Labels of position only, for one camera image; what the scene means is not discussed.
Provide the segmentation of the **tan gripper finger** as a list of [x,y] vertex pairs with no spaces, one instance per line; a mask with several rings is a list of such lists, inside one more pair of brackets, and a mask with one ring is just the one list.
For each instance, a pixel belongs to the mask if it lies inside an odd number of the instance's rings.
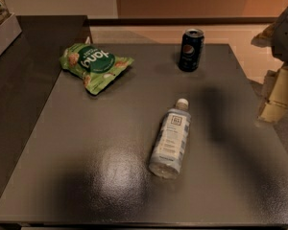
[[288,62],[276,72],[269,70],[261,90],[261,104],[257,118],[277,123],[288,112]]

